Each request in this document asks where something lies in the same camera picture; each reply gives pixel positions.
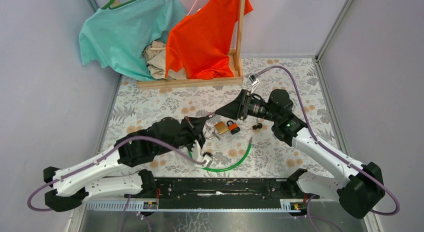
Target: teal shirt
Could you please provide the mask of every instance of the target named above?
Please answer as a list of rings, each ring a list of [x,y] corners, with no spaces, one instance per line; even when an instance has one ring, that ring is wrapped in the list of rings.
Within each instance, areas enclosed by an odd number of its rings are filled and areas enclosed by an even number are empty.
[[[79,33],[82,64],[101,67],[139,81],[152,81],[142,52],[152,41],[168,41],[171,29],[186,16],[179,0],[136,0],[122,7],[98,9]]]

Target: wooden rack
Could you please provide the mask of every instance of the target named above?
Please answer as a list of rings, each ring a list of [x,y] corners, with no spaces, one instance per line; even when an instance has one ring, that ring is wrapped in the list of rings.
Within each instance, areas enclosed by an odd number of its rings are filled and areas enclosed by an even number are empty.
[[[113,6],[120,5],[119,0],[115,0]],[[141,89],[161,89],[161,88],[178,88],[178,87],[200,87],[200,86],[229,86],[229,85],[242,85],[243,84],[243,68],[242,58],[240,56],[242,48],[242,31],[243,20],[245,15],[246,0],[240,0],[238,8],[238,26],[237,26],[237,40],[235,48],[230,49],[229,68],[231,69],[234,77],[213,78],[209,80],[204,79],[178,79],[178,80],[153,80],[153,81],[137,81],[137,86]]]

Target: tabletop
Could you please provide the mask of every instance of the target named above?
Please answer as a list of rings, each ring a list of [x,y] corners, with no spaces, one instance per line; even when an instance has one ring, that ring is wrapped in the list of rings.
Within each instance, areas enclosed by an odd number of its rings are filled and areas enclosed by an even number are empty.
[[[336,147],[330,115],[311,58],[243,58],[244,85],[140,89],[136,80],[124,76],[113,106],[102,150],[114,145],[116,140],[126,134],[148,128],[163,117],[181,120],[184,116],[206,116],[234,100],[241,89],[250,89],[247,79],[250,74],[272,65],[282,65],[293,74],[313,130]],[[263,74],[259,80],[260,85],[255,91],[256,94],[267,101],[272,90],[287,90],[294,102],[294,114],[303,119],[294,86],[285,71],[273,69]],[[213,126],[220,121],[226,123],[227,120],[215,116],[208,120],[207,124]],[[220,140],[216,138],[207,140],[202,149],[213,155],[211,168],[226,168],[243,157],[249,139],[253,138],[249,155],[242,164],[232,170],[209,172],[195,167],[174,152],[168,152],[156,156],[150,163],[122,170],[111,176],[129,175],[141,169],[148,169],[155,177],[286,178],[298,168],[307,169],[321,176],[331,176],[312,158],[277,140],[271,131],[271,122],[261,120],[263,127],[256,130],[249,129],[257,123],[253,117],[236,123],[241,128],[239,133],[232,135],[226,132],[220,136]]]

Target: orange t-shirt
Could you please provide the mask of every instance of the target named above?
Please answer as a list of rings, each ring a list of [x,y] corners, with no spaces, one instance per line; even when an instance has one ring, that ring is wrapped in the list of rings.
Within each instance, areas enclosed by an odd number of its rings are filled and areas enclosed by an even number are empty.
[[[169,33],[166,75],[183,68],[189,79],[233,77],[228,65],[240,0],[210,0],[194,15],[186,16]],[[244,14],[253,10],[246,0]]]

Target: green tube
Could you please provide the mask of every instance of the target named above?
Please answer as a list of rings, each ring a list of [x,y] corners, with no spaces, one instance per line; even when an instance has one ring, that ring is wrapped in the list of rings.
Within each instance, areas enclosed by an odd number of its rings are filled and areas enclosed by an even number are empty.
[[[231,165],[227,168],[203,168],[206,171],[210,172],[224,172],[234,169],[235,167],[239,166],[243,161],[246,159],[246,157],[249,155],[249,151],[251,150],[252,144],[249,143],[249,146],[247,147],[246,153],[244,153],[243,157],[235,164]],[[188,152],[188,155],[192,158],[192,152]]]

